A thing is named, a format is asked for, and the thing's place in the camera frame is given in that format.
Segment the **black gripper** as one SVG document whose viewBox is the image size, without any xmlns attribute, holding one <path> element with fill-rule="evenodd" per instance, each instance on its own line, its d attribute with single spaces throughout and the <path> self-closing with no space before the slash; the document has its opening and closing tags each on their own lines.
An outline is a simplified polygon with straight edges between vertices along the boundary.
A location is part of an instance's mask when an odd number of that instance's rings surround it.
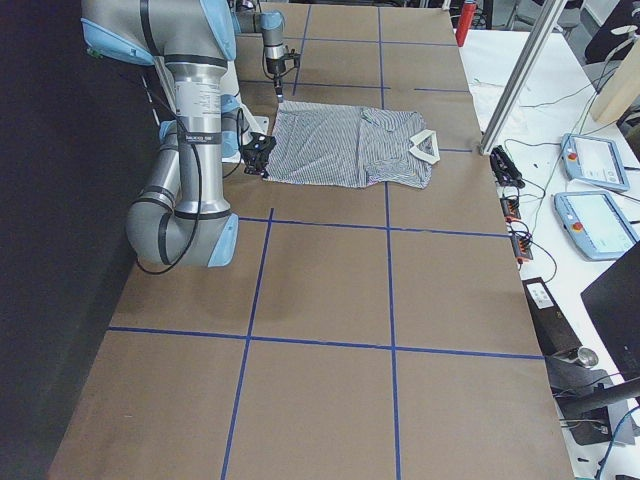
<svg viewBox="0 0 640 480">
<path fill-rule="evenodd" d="M 244 173 L 264 176 L 267 172 L 269 156 L 276 144 L 274 136 L 252 132 L 251 140 L 241 150 L 241 158 L 245 164 Z"/>
<path fill-rule="evenodd" d="M 286 75 L 287 67 L 284 57 L 269 58 L 264 60 L 265 75 L 273 82 L 278 103 L 284 102 L 284 92 L 281 79 Z"/>
</svg>

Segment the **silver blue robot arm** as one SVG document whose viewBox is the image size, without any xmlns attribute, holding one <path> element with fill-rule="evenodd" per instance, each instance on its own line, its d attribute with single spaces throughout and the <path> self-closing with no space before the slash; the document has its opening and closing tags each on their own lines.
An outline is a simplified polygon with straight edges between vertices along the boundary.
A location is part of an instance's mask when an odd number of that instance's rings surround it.
<svg viewBox="0 0 640 480">
<path fill-rule="evenodd" d="M 242 103 L 234 61 L 239 33 L 259 33 L 270 72 L 297 61 L 278 11 L 235 13 L 226 1 L 85 1 L 83 35 L 96 55 L 155 67 L 172 120 L 146 185 L 132 202 L 128 241 L 140 261 L 221 267 L 234 255 L 239 218 L 223 195 L 223 161 L 262 173 L 274 138 Z"/>
<path fill-rule="evenodd" d="M 263 41 L 263 70 L 274 85 L 279 103 L 284 102 L 282 78 L 287 75 L 286 62 L 293 60 L 294 67 L 299 66 L 299 57 L 290 52 L 284 44 L 284 16 L 280 11 L 238 10 L 236 2 L 231 3 L 231 18 L 235 34 L 260 33 Z"/>
</svg>

